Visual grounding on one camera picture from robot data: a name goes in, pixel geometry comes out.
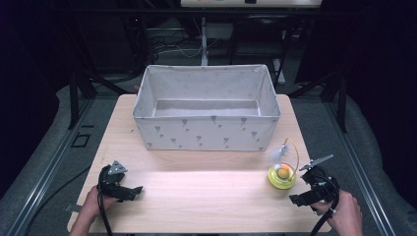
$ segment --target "wire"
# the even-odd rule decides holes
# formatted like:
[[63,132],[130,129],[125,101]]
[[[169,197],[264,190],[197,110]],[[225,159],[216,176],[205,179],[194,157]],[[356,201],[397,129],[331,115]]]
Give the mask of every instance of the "wire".
[[[331,185],[333,185],[333,187],[337,190],[338,188],[334,185],[333,182],[331,182],[328,178],[324,177],[324,176],[320,176],[320,175],[314,175],[313,177],[315,178],[320,178],[323,179],[325,181],[327,181],[328,183],[330,183]],[[335,195],[335,198],[333,200],[333,202],[331,203],[330,208],[328,209],[328,211],[325,212],[325,214],[323,214],[323,216],[319,219],[319,221],[316,223],[316,225],[314,226],[312,232],[310,233],[311,236],[316,235],[320,228],[322,228],[323,224],[331,217],[331,215],[335,212],[335,209],[338,205],[338,201],[339,201],[339,195],[338,193]]]
[[100,175],[98,177],[98,185],[97,185],[98,195],[97,195],[97,202],[98,202],[98,208],[100,209],[101,218],[103,219],[104,226],[105,226],[105,229],[107,231],[107,235],[112,236],[113,233],[111,232],[111,226],[110,226],[110,223],[108,222],[107,214],[106,214],[105,208],[104,208],[104,200],[103,200],[103,194],[102,194],[102,191],[103,190],[101,189],[102,172],[104,170],[107,170],[107,169],[108,168],[101,170],[101,173],[100,173]]
[[286,138],[284,143],[286,143],[287,141],[289,141],[294,146],[295,152],[297,153],[297,166],[295,166],[294,173],[292,173],[292,176],[289,178],[289,179],[292,179],[295,175],[295,172],[297,172],[298,170],[298,164],[300,163],[300,154],[298,153],[298,149],[295,146],[294,142],[291,139]]
[[29,234],[30,228],[33,225],[34,220],[36,219],[36,217],[39,215],[40,211],[49,203],[49,201],[51,201],[62,189],[64,189],[65,187],[67,187],[69,184],[71,184],[74,180],[76,180],[78,177],[80,177],[81,175],[83,175],[85,172],[87,172],[89,169],[91,168],[91,165],[89,165],[86,169],[84,169],[82,172],[80,172],[79,174],[77,174],[76,176],[74,176],[72,179],[70,179],[69,181],[67,181],[64,185],[62,185],[59,189],[57,189],[47,200],[45,200],[45,202],[36,210],[36,212],[34,213],[33,217],[31,218],[29,225],[27,227],[27,230],[25,232],[25,235]]

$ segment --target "human arm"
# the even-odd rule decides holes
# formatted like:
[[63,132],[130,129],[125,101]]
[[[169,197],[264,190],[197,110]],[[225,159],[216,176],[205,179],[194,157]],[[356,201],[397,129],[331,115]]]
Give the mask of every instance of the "human arm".
[[[89,228],[94,223],[97,216],[100,215],[100,210],[97,202],[98,190],[96,186],[93,186],[87,194],[86,201],[84,202],[76,221],[74,222],[70,235],[82,236],[89,234]],[[111,205],[118,200],[103,196],[104,208],[108,209]]]
[[[311,207],[318,210],[318,213],[325,213],[331,203],[314,203]],[[339,202],[336,213],[328,219],[328,224],[335,229],[340,236],[363,235],[362,232],[362,212],[358,201],[352,194],[339,190]]]

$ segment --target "black floor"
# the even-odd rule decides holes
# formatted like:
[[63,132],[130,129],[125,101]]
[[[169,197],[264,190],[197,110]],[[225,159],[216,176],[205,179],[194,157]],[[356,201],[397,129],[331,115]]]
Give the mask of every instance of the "black floor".
[[[213,41],[208,49],[209,65],[227,64],[225,43]],[[298,89],[294,78],[303,48],[304,42],[293,43],[283,70],[286,85],[277,88],[277,93],[288,94]],[[188,51],[187,55],[184,52],[161,53],[155,64],[200,65],[201,54],[190,57],[197,51]],[[133,85],[140,81],[138,77],[116,85],[133,90]],[[88,168],[94,158],[118,97],[100,84],[94,86],[98,91],[95,99],[87,100],[80,96],[81,119],[71,131],[67,130],[70,122],[69,88],[57,92],[60,108],[53,125],[0,202],[0,235],[25,234],[34,216],[29,235],[68,234],[70,213],[64,208],[77,201],[87,173],[60,190],[38,215],[35,213],[61,186]],[[320,91],[321,88],[314,88],[301,97],[291,99],[309,155],[318,158],[334,154],[335,158],[325,162],[323,168],[337,178],[342,189],[358,199],[364,216],[365,235],[417,235],[417,211],[396,193],[384,173],[378,144],[360,109],[348,98],[347,133],[344,134],[334,122],[334,104],[322,103],[318,98]],[[80,139],[82,135],[89,137],[87,142]],[[335,233],[330,231],[323,235]]]

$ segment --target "wooden table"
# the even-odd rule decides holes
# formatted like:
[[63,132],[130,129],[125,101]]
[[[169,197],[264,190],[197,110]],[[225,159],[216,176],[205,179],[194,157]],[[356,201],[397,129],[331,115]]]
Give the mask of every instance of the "wooden table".
[[[289,190],[278,190],[268,180],[268,156],[286,138],[296,144],[300,165],[310,159],[288,96],[277,99],[282,116],[266,151],[147,150],[132,115],[136,96],[121,95],[78,205],[96,185],[101,168],[118,160],[128,169],[122,186],[144,186],[144,191],[108,210],[115,233],[310,232],[319,218],[288,198],[310,190],[302,173]],[[68,229],[76,217],[74,212]],[[90,232],[105,232],[101,218]]]

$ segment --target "storage bin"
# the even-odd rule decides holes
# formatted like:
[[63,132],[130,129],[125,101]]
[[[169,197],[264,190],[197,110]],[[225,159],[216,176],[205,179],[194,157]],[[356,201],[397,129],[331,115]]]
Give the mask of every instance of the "storage bin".
[[150,65],[133,110],[147,149],[262,151],[280,114],[265,65]]

